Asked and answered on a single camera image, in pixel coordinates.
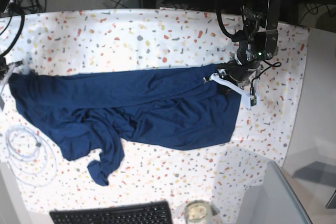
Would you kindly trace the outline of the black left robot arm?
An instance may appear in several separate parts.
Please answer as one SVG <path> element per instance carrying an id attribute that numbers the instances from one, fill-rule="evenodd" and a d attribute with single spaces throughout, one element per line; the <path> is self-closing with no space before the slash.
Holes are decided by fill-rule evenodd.
<path id="1" fill-rule="evenodd" d="M 254 87 L 267 68 L 281 67 L 281 62 L 272 63 L 277 53 L 278 22 L 281 0 L 239 0 L 243 27 L 230 33 L 224 25 L 222 12 L 224 0 L 215 0 L 215 11 L 219 27 L 232 42 L 238 43 L 233 59 L 220 64 L 220 78 L 239 88 Z"/>

